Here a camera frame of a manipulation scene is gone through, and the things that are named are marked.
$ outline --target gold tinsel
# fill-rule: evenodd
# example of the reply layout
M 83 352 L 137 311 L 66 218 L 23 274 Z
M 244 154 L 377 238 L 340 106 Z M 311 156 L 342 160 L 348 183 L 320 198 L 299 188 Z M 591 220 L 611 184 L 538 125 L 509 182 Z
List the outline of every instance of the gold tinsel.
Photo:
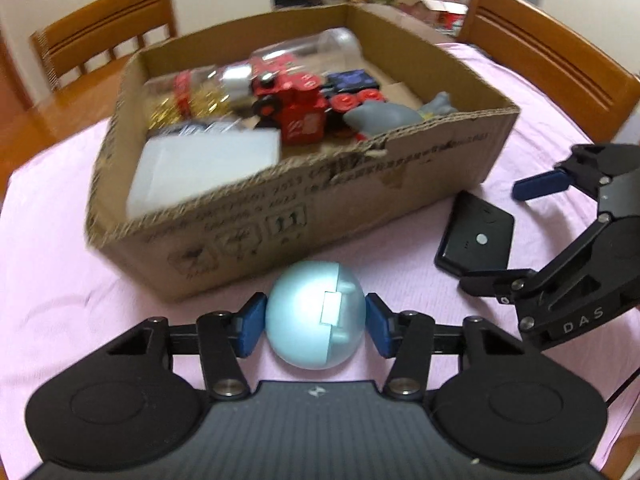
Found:
M 150 130 L 170 126 L 187 118 L 182 117 L 173 94 L 164 94 L 150 99 L 148 127 Z M 192 93 L 189 98 L 191 117 L 203 119 L 222 117 L 230 112 L 229 96 L 222 88 L 202 87 Z

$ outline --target printed icon on box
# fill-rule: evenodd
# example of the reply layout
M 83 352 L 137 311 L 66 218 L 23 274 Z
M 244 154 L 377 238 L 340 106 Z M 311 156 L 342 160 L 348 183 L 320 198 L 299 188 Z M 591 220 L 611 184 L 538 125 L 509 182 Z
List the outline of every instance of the printed icon on box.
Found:
M 292 235 L 306 225 L 306 206 L 297 204 L 279 213 L 267 216 L 271 237 Z
M 246 254 L 257 253 L 262 236 L 258 224 L 246 224 L 224 231 L 216 236 L 216 242 L 223 253 L 240 260 Z
M 188 278 L 212 272 L 218 268 L 218 258 L 214 251 L 203 243 L 175 251 L 167 257 L 169 263 Z

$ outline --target gray ribbed surface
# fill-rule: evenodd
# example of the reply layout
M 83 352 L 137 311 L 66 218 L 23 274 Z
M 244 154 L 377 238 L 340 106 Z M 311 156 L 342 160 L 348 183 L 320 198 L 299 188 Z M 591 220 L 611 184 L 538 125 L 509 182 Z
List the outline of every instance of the gray ribbed surface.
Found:
M 319 388 L 324 394 L 314 396 Z M 47 464 L 31 480 L 600 480 L 589 466 L 506 473 L 449 446 L 420 406 L 374 385 L 263 383 L 257 395 L 216 404 L 200 431 L 153 464 L 112 474 Z

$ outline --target wooden door frame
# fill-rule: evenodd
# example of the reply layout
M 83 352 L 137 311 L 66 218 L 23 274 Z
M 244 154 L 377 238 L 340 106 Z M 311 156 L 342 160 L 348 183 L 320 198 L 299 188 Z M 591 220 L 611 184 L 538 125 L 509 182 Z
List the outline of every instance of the wooden door frame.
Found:
M 6 47 L 6 43 L 4 42 L 2 29 L 0 29 L 0 64 L 4 67 L 6 75 L 9 78 L 9 85 L 18 97 L 18 101 L 20 101 L 24 106 L 24 109 L 28 110 L 33 107 L 33 101 L 31 100 L 27 89 L 24 87 L 20 74 L 15 67 L 14 59 L 11 57 L 9 50 Z

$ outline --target light blue sphere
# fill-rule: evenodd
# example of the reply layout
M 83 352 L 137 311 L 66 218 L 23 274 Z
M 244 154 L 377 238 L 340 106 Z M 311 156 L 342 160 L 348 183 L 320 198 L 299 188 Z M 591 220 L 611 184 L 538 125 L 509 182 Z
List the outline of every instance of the light blue sphere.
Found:
M 349 269 L 335 262 L 299 262 L 273 285 L 265 330 L 287 363 L 324 370 L 353 355 L 365 321 L 364 293 Z

